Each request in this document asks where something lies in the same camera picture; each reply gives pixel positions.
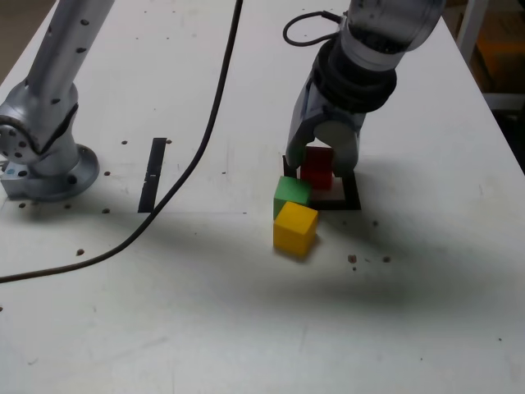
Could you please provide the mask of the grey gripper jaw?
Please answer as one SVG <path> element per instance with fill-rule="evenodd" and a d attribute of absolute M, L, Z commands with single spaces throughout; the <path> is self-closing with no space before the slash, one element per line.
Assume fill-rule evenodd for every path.
<path fill-rule="evenodd" d="M 296 100 L 290 123 L 290 132 L 285 150 L 289 167 L 297 169 L 304 160 L 306 146 L 313 142 L 314 128 L 323 114 L 325 98 L 314 81 L 314 70 L 308 74 L 303 88 Z"/>
<path fill-rule="evenodd" d="M 333 149 L 332 170 L 338 177 L 350 176 L 358 163 L 365 118 L 365 113 L 333 112 L 314 128 L 315 137 Z"/>

